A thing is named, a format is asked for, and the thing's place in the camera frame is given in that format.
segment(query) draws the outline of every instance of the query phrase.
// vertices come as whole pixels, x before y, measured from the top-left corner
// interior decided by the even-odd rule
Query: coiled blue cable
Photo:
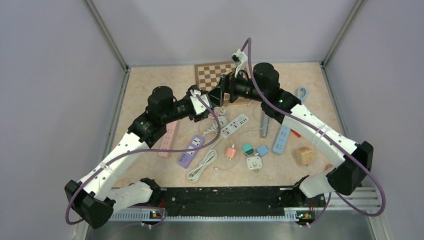
[[[308,95],[308,90],[304,86],[300,86],[297,89],[297,98],[300,99],[300,101],[303,103],[306,96]]]

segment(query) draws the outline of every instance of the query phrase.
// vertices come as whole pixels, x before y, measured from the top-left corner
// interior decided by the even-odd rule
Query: chessboard
[[[194,74],[196,77],[196,85],[200,90],[210,91],[220,81],[220,77],[223,74],[228,74],[236,69],[236,65],[232,61],[225,62],[214,62],[194,65]],[[225,93],[224,105],[227,106],[230,95]],[[239,97],[233,104],[248,104],[249,99]]]

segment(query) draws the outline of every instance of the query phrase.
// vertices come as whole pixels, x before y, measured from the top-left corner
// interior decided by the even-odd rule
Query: pink power strip
[[[176,136],[177,128],[179,125],[179,120],[173,121],[166,125],[166,133],[162,137],[162,142],[160,143],[160,149],[169,150],[174,144],[174,138]],[[171,156],[170,152],[158,152],[157,155],[161,158],[168,159]]]

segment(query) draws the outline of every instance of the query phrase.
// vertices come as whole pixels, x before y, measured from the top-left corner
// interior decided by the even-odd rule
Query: purple power strip
[[[200,147],[203,145],[204,142],[205,142],[204,137],[196,135],[191,140],[187,149],[194,149],[194,148]],[[196,155],[198,154],[198,151],[199,150],[183,152],[177,160],[178,165],[180,165],[181,167],[185,169],[188,168],[189,165],[192,163],[193,159],[195,159]]]

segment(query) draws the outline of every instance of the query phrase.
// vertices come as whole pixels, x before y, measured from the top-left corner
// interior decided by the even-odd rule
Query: robotic arm
[[[112,187],[124,171],[142,154],[142,152],[132,154],[132,151],[150,152],[150,148],[165,134],[166,124],[185,117],[195,122],[206,119],[209,114],[206,106],[223,106],[224,94],[229,94],[230,103],[238,97],[263,101],[252,80],[246,74],[243,77],[243,71],[239,66],[243,68],[246,66],[244,63],[246,58],[239,58],[240,52],[237,52],[233,56],[238,66],[236,71],[222,75],[218,85],[209,92],[199,90],[196,85],[193,85],[182,99],[176,100],[169,87],[156,87],[147,100],[145,112],[134,120],[116,148],[78,182],[71,180],[66,184],[65,192],[68,201],[72,203],[72,209],[91,227],[99,228],[114,212],[135,204],[146,203],[157,197],[160,187],[148,178],[127,187],[117,189]],[[305,198],[313,198],[319,194],[334,191],[350,195],[364,179],[366,173],[322,136],[326,134],[339,143],[368,170],[371,169],[373,147],[366,141],[358,144],[319,120],[297,97],[280,88],[279,73],[271,64],[264,62],[255,65],[253,74],[261,93],[274,106],[314,125],[319,130],[313,130],[291,117],[284,116],[265,102],[261,104],[262,110],[280,124],[300,133],[319,148],[335,166],[319,175],[302,178],[293,186],[293,190],[298,191]]]

